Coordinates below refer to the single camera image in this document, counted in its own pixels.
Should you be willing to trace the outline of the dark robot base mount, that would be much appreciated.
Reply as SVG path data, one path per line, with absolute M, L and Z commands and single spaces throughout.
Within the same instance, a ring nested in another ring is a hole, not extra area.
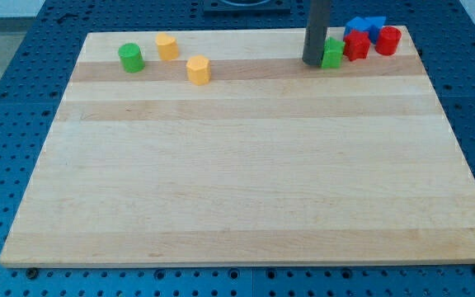
M 291 0 L 204 0 L 203 13 L 290 12 L 291 4 Z

